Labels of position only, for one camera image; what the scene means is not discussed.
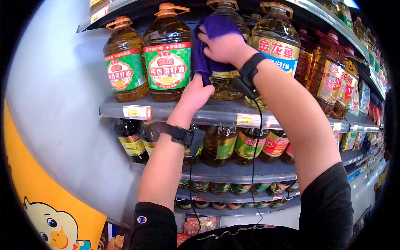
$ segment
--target sunflower oil bottle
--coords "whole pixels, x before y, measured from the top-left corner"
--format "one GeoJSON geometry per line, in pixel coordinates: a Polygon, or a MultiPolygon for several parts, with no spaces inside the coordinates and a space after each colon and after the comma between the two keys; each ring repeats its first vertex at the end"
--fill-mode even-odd
{"type": "Polygon", "coordinates": [[[131,24],[127,16],[120,16],[106,25],[114,32],[104,46],[104,60],[118,102],[135,101],[149,91],[142,63],[141,36],[131,24]]]}
{"type": "MultiPolygon", "coordinates": [[[[207,5],[214,8],[214,5],[218,4],[216,11],[212,15],[226,16],[232,22],[236,24],[246,40],[249,40],[250,29],[245,25],[242,17],[236,12],[239,10],[236,0],[208,0],[207,5]]],[[[238,70],[229,72],[212,72],[210,77],[211,83],[215,87],[215,92],[211,96],[217,100],[235,100],[242,96],[241,93],[237,92],[231,85],[231,82],[235,76],[239,76],[238,70]]]]}
{"type": "MultiPolygon", "coordinates": [[[[252,30],[252,46],[294,77],[300,53],[300,38],[290,22],[293,10],[275,2],[262,2],[260,6],[267,15],[252,30]]],[[[267,108],[261,97],[256,101],[261,109],[267,108]]],[[[247,97],[245,102],[256,107],[254,101],[247,97]]]]}
{"type": "Polygon", "coordinates": [[[191,71],[192,37],[189,27],[178,20],[175,10],[190,9],[173,3],[160,4],[157,19],[144,34],[144,56],[150,95],[156,101],[180,99],[191,71]]]}

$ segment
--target green product label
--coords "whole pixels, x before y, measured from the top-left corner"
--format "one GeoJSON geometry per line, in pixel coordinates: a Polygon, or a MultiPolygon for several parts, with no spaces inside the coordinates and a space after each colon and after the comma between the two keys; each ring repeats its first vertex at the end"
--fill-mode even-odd
{"type": "MultiPolygon", "coordinates": [[[[196,156],[198,156],[202,151],[203,151],[203,147],[204,147],[204,143],[202,142],[199,149],[197,150],[196,156]]],[[[189,152],[190,152],[190,147],[186,147],[185,146],[185,157],[186,158],[190,158],[191,156],[189,156],[189,152]]]]}
{"type": "MultiPolygon", "coordinates": [[[[257,157],[260,154],[265,141],[266,141],[265,138],[260,139],[258,141],[258,147],[255,157],[257,157]]],[[[239,156],[243,158],[252,159],[254,157],[254,150],[256,149],[256,143],[257,139],[247,137],[241,131],[239,131],[238,140],[235,145],[235,151],[239,156]]]]}
{"type": "Polygon", "coordinates": [[[232,184],[231,189],[239,194],[244,194],[250,190],[251,184],[232,184]]]}
{"type": "Polygon", "coordinates": [[[112,91],[126,91],[145,83],[140,48],[119,52],[104,58],[112,91]]]}
{"type": "Polygon", "coordinates": [[[150,88],[168,90],[186,87],[190,76],[191,51],[190,42],[145,47],[150,88]]]}
{"type": "Polygon", "coordinates": [[[227,140],[218,140],[217,160],[228,159],[235,147],[236,136],[227,140]]]}

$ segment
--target plastic oil jug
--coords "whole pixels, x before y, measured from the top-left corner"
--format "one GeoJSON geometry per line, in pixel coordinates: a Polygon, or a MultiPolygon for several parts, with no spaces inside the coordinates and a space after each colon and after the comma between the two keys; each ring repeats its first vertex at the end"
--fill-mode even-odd
{"type": "Polygon", "coordinates": [[[294,78],[305,86],[310,72],[312,53],[314,52],[314,39],[307,34],[307,29],[303,26],[300,27],[299,37],[301,48],[294,78]]]}
{"type": "MultiPolygon", "coordinates": [[[[244,20],[236,12],[239,10],[236,0],[208,0],[207,5],[216,11],[212,15],[221,15],[228,17],[242,32],[244,38],[249,40],[250,29],[245,25],[244,20]]],[[[238,70],[229,72],[212,72],[210,82],[215,87],[215,92],[211,96],[217,100],[235,100],[242,96],[241,93],[237,92],[231,85],[231,82],[235,76],[239,76],[238,70]]]]}
{"type": "Polygon", "coordinates": [[[344,50],[346,69],[340,76],[342,86],[340,87],[338,100],[336,101],[333,111],[330,114],[330,116],[335,119],[343,119],[346,116],[351,104],[354,87],[357,86],[359,80],[353,47],[342,46],[342,48],[344,50]]]}
{"type": "Polygon", "coordinates": [[[340,76],[344,69],[344,52],[339,45],[336,32],[328,35],[317,31],[320,42],[314,49],[306,89],[315,97],[326,116],[333,110],[342,82],[340,76]]]}
{"type": "Polygon", "coordinates": [[[104,60],[118,102],[135,101],[149,91],[142,63],[141,37],[131,24],[127,16],[120,16],[106,25],[114,32],[104,46],[104,60]]]}
{"type": "MultiPolygon", "coordinates": [[[[300,38],[290,22],[293,10],[274,2],[262,2],[260,6],[268,14],[252,30],[252,46],[294,77],[300,53],[300,38]]],[[[266,108],[261,97],[256,101],[261,109],[266,108]]],[[[247,97],[245,102],[256,107],[256,104],[247,97]]]]}
{"type": "Polygon", "coordinates": [[[178,20],[190,9],[173,3],[160,4],[157,19],[144,34],[144,56],[151,97],[169,102],[180,99],[191,71],[192,37],[189,27],[178,20]]]}

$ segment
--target dark oil bottle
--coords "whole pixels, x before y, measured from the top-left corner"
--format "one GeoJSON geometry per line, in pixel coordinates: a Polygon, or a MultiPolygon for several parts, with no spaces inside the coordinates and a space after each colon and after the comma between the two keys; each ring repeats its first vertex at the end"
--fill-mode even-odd
{"type": "Polygon", "coordinates": [[[106,26],[114,30],[103,52],[108,79],[118,102],[135,101],[149,91],[142,63],[142,38],[131,24],[127,16],[120,16],[106,26]]]}
{"type": "Polygon", "coordinates": [[[156,121],[142,121],[140,123],[140,138],[149,156],[156,147],[158,138],[161,135],[160,129],[163,124],[164,122],[156,121]]]}
{"type": "Polygon", "coordinates": [[[139,136],[139,124],[140,120],[117,118],[114,124],[114,131],[131,159],[134,162],[146,164],[149,155],[139,136]]]}
{"type": "Polygon", "coordinates": [[[285,131],[270,130],[258,158],[265,163],[272,164],[276,162],[279,156],[285,151],[288,144],[289,140],[285,131]]]}
{"type": "Polygon", "coordinates": [[[143,37],[150,94],[161,102],[179,100],[190,81],[192,35],[175,10],[190,11],[173,3],[160,4],[157,19],[143,37]]]}
{"type": "MultiPolygon", "coordinates": [[[[196,124],[192,124],[190,126],[189,131],[194,131],[195,129],[200,129],[198,125],[196,124]]],[[[195,164],[196,162],[198,162],[200,160],[200,154],[203,151],[203,147],[204,147],[204,143],[202,143],[199,147],[199,149],[196,152],[196,156],[190,156],[189,152],[190,152],[190,146],[186,147],[185,146],[185,154],[183,157],[183,164],[195,164]]]]}
{"type": "Polygon", "coordinates": [[[202,162],[212,167],[226,164],[234,151],[237,135],[236,127],[209,126],[200,155],[202,162]]]}
{"type": "Polygon", "coordinates": [[[239,165],[248,166],[253,164],[254,151],[258,138],[258,146],[255,158],[260,154],[266,141],[268,129],[261,130],[260,136],[258,128],[240,128],[238,138],[236,139],[235,150],[232,154],[232,160],[239,165]]]}

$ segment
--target plastic bottle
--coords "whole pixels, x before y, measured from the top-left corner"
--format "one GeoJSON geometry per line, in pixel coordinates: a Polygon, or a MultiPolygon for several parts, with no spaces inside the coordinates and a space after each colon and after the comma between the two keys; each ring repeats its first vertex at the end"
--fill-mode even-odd
{"type": "Polygon", "coordinates": [[[117,118],[114,124],[114,131],[131,159],[134,162],[146,164],[149,155],[139,136],[139,124],[140,120],[117,118]]]}
{"type": "Polygon", "coordinates": [[[365,26],[362,24],[361,17],[357,16],[357,19],[354,21],[353,24],[353,31],[354,34],[358,37],[361,44],[368,49],[368,37],[367,37],[367,30],[365,26]]]}
{"type": "MultiPolygon", "coordinates": [[[[192,124],[190,126],[189,131],[193,131],[195,129],[199,129],[199,127],[196,124],[192,124]]],[[[185,146],[185,154],[183,157],[183,164],[190,165],[190,164],[195,164],[196,162],[198,162],[200,160],[200,154],[203,151],[203,147],[204,147],[204,143],[201,143],[199,149],[196,152],[196,156],[193,157],[193,156],[189,156],[190,146],[189,147],[185,146]]]]}
{"type": "Polygon", "coordinates": [[[149,156],[156,147],[158,138],[161,135],[160,128],[163,123],[164,122],[156,121],[142,121],[142,123],[140,123],[140,138],[149,156]]]}
{"type": "Polygon", "coordinates": [[[260,154],[267,137],[268,129],[261,130],[260,136],[258,128],[240,128],[238,138],[236,139],[235,150],[232,154],[232,160],[236,164],[248,166],[253,164],[254,150],[258,138],[258,146],[255,158],[260,154]]]}
{"type": "Polygon", "coordinates": [[[344,52],[336,32],[317,31],[320,42],[314,50],[306,88],[314,95],[326,116],[333,110],[341,87],[339,77],[344,69],[344,52]]]}
{"type": "Polygon", "coordinates": [[[289,144],[288,137],[283,130],[270,130],[268,132],[264,147],[259,159],[265,163],[272,164],[285,151],[289,144]]]}
{"type": "Polygon", "coordinates": [[[314,39],[307,35],[307,29],[303,26],[300,26],[299,38],[301,41],[301,47],[294,78],[305,86],[311,68],[312,55],[314,52],[314,39]]]}
{"type": "Polygon", "coordinates": [[[336,3],[335,15],[337,15],[338,18],[340,18],[340,20],[342,20],[350,29],[353,29],[353,21],[351,19],[350,9],[344,3],[344,0],[339,0],[336,3]]]}
{"type": "Polygon", "coordinates": [[[173,3],[160,4],[154,14],[157,19],[143,37],[150,94],[161,102],[179,100],[190,81],[192,35],[175,10],[190,11],[173,3]]]}
{"type": "Polygon", "coordinates": [[[236,127],[209,126],[200,155],[202,162],[212,167],[225,165],[234,151],[237,135],[236,127]]]}
{"type": "Polygon", "coordinates": [[[149,91],[142,64],[142,38],[131,24],[127,16],[120,16],[106,25],[114,32],[103,48],[104,60],[113,96],[118,102],[135,101],[149,91]]]}
{"type": "Polygon", "coordinates": [[[342,72],[340,80],[342,81],[342,86],[338,94],[338,100],[332,110],[330,116],[335,119],[343,119],[348,109],[350,108],[352,95],[354,92],[354,87],[357,86],[359,77],[356,64],[356,58],[354,55],[354,49],[351,46],[347,48],[343,46],[346,69],[342,72]]]}
{"type": "MultiPolygon", "coordinates": [[[[274,2],[262,2],[260,6],[268,14],[252,30],[252,46],[294,77],[300,53],[300,38],[290,22],[293,10],[274,2]]],[[[254,101],[247,97],[245,100],[248,105],[256,107],[254,101]]],[[[261,109],[267,108],[262,98],[256,99],[256,102],[261,109]]]]}
{"type": "MultiPolygon", "coordinates": [[[[236,11],[239,10],[236,0],[208,0],[207,5],[214,8],[214,5],[218,4],[216,11],[212,15],[220,15],[228,17],[236,26],[240,29],[244,37],[249,40],[250,29],[244,24],[244,20],[239,16],[236,11]]],[[[242,96],[241,93],[237,92],[232,87],[232,80],[235,76],[239,76],[238,70],[230,72],[212,72],[210,77],[211,83],[215,87],[215,92],[211,96],[217,100],[235,100],[242,96]]]]}

